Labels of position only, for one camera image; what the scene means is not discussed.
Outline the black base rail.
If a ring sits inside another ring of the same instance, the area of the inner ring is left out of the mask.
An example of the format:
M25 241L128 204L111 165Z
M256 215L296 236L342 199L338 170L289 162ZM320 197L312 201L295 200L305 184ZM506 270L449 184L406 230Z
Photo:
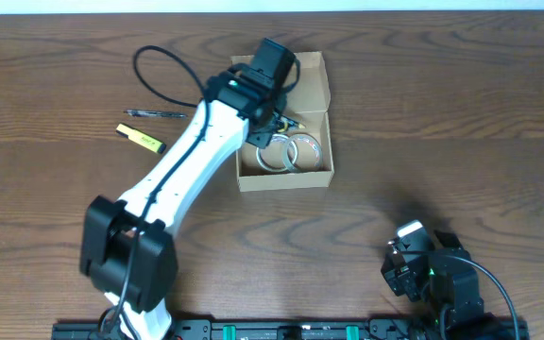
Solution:
M399 339L513 339L511 321L483 317L477 323L450 327L441 334L439 324L422 320L370 318L344 321L214 322L176 320L163 337L169 340L399 340Z

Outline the open brown cardboard box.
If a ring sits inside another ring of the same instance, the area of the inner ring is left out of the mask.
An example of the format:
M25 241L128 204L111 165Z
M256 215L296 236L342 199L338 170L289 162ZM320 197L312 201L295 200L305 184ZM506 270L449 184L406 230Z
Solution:
M297 54L300 61L300 79L297 86L287 95L284 115L299 121L305 129L279 133L291 137L305 133L313 136L322 146L323 162L314 170L314 151L303 142L297 143L297 166L302 173L289 171L271 173L263 170L256 161L256 146L245 144L236 152L237 182L242 192L256 192L283 189L324 188L330 185L334 175L332 143L328 110L331 102L329 80L325 61L320 52ZM294 82L297 72L292 71L287 81ZM272 167L283 167L283 144L273 143L262 149L263 159Z

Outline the yellow highlighter marker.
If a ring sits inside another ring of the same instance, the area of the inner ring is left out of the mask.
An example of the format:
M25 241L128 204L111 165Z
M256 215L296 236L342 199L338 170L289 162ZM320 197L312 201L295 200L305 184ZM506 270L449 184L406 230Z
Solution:
M132 141L133 143L139 146L142 146L157 154L162 154L166 148L166 144L164 142L148 134L145 134L139 129L136 129L134 127L131 127L123 123L120 123L116 127L115 132L119 134L120 136L123 136L124 138L127 138L128 140Z

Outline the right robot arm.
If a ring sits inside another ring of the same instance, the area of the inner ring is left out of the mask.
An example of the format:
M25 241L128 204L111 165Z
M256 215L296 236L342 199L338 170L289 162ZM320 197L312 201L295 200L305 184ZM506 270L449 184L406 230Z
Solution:
M504 286L474 262L456 234L432 233L414 221L387 242L381 269L391 291L425 304L428 313L410 319L388 319L387 335L395 339L511 339L530 337ZM479 275L498 288L510 315L485 310Z

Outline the yellow black correction tape dispenser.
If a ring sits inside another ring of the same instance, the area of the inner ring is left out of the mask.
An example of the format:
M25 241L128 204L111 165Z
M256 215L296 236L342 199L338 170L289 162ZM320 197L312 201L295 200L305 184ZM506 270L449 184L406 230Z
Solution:
M276 133L284 133L290 130L306 128L306 126L300 123L299 121L279 113L275 113L274 118L275 118L275 126L273 127L273 131Z

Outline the clear tape roll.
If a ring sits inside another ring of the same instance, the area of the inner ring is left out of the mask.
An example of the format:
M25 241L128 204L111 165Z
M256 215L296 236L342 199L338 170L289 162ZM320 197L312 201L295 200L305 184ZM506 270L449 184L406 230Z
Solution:
M313 164L314 170L318 170L323 162L322 146L313 136L305 133L294 134L288 138L282 148L282 163L289 172L302 173L304 169L297 166L298 159L298 142L303 142L307 146L311 147L314 151L315 162Z

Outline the black ballpoint pen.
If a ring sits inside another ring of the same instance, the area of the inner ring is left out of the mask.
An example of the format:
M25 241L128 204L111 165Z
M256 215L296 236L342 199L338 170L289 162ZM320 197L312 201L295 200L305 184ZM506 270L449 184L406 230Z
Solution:
M125 110L125 113L132 117L160 117L160 118L187 118L187 114L175 111L157 111L157 110Z

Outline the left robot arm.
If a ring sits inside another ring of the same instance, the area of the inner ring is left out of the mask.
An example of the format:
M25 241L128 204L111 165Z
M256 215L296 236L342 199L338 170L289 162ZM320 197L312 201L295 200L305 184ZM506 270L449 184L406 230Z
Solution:
M98 196L89 205L79 270L113 304L96 336L168 333L164 300L178 273L181 222L231 154L244 144L269 144L292 89L291 70L240 63L208 79L192 121L155 167L119 198Z

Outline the white tape roll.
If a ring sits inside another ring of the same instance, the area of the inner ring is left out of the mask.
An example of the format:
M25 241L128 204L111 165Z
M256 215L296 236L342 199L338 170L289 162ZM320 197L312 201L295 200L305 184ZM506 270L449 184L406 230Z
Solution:
M272 138L270 140L270 143L271 144L280 143L280 144L283 144L283 145L290 146L293 149L293 158L291 158L290 153L288 151L286 151L286 156L288 157L288 162L289 162L290 165L294 165L296 163L297 158L298 158L298 147L297 147L297 144L293 140L291 140L288 136L283 135L283 134L279 134L279 133L273 134ZM289 170L289 168L286 165L284 165L283 167L278 167L278 168L270 166L264 160L264 158L262 156L262 150L259 147L256 148L255 155L256 155L257 163L262 167L263 170L266 170L266 171L271 172L271 173L281 173L281 172L285 172L285 171Z

